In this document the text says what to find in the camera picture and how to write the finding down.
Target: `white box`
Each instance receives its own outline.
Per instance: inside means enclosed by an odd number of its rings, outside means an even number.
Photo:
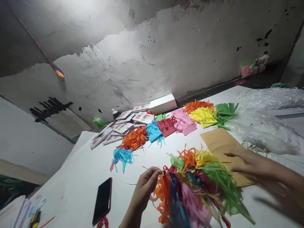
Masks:
[[[159,115],[174,108],[177,108],[177,105],[173,94],[169,94],[150,102],[150,110],[154,115]]]

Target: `hand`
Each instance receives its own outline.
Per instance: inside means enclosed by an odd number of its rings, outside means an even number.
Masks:
[[[225,155],[229,157],[238,156],[244,160],[246,165],[232,167],[231,171],[246,173],[251,175],[257,175],[269,179],[276,179],[276,175],[280,170],[286,167],[268,158],[265,158],[259,154],[256,154],[250,150],[232,150]]]
[[[159,168],[151,167],[139,176],[130,203],[131,207],[140,212],[143,212],[146,209],[150,195],[155,190],[159,174],[162,174],[162,171]]]

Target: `clear plastic wrap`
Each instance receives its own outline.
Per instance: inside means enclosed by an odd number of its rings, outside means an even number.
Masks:
[[[244,108],[284,109],[304,108],[304,90],[269,88],[242,91],[236,93]]]
[[[227,124],[243,142],[266,147],[275,154],[298,154],[301,136],[264,111],[241,109]]]

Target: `plastic bottle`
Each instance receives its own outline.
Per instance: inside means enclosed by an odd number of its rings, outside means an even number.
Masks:
[[[259,58],[259,61],[257,63],[258,66],[258,72],[261,73],[265,70],[266,64],[269,59],[269,55],[267,55],[268,52],[264,52],[264,55]]]
[[[95,117],[93,116],[93,123],[96,124],[99,128],[103,128],[104,126],[106,126],[106,123],[103,122],[99,117]]]
[[[115,109],[112,109],[112,114],[113,114],[114,119],[116,119],[121,113],[116,111]]]

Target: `phone screen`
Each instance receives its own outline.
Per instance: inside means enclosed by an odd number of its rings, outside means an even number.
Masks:
[[[106,216],[110,211],[111,191],[112,191],[112,178],[110,177],[98,187],[94,216],[93,216],[93,225],[96,225],[98,221],[102,217]]]

